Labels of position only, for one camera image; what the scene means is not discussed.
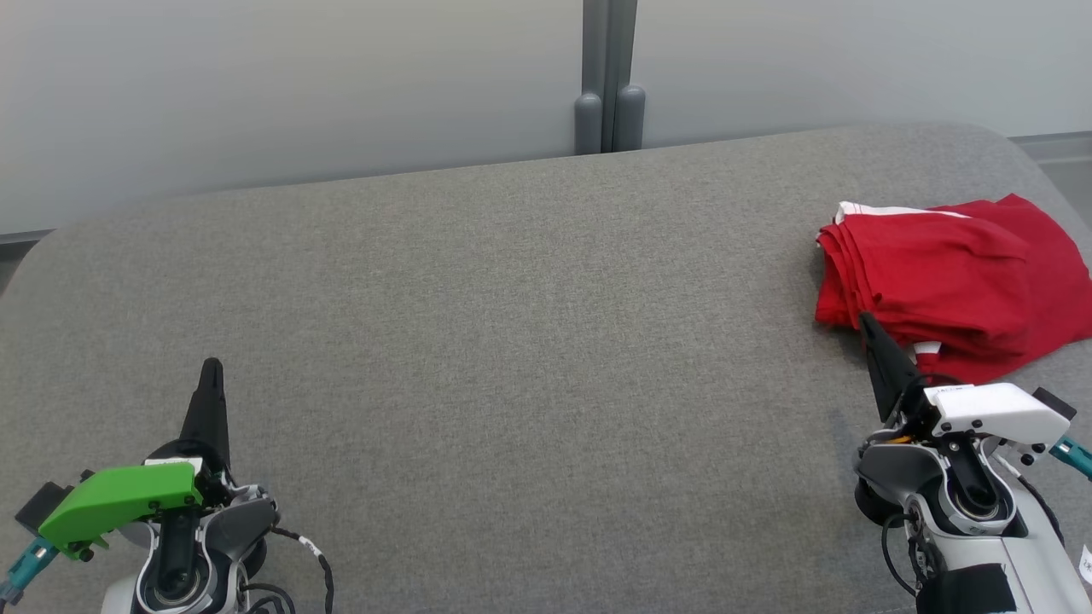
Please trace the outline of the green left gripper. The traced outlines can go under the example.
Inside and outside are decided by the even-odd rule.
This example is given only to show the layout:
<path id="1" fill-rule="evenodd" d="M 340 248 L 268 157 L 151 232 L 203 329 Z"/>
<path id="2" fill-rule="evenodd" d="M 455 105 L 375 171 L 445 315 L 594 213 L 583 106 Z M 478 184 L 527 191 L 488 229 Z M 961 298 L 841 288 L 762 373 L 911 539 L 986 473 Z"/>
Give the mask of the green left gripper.
<path id="1" fill-rule="evenodd" d="M 210 509 L 226 496 L 230 481 L 229 420 L 224 367 L 218 358 L 201 366 L 179 438 L 141 464 L 109 467 L 63 489 L 38 526 L 38 535 L 70 559 L 131 522 L 161 519 L 175 510 Z"/>

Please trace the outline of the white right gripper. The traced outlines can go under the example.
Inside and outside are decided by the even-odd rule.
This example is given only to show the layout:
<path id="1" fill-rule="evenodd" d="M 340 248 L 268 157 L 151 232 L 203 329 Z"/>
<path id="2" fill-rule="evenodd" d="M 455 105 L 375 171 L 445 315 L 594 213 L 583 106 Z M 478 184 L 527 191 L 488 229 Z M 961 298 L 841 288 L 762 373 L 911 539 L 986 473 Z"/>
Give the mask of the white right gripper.
<path id="1" fill-rule="evenodd" d="M 858 317 L 874 400 L 887 442 L 941 442 L 951 437 L 997 437 L 1017 444 L 1054 444 L 1075 412 L 1010 382 L 924 387 L 905 350 L 871 312 Z"/>

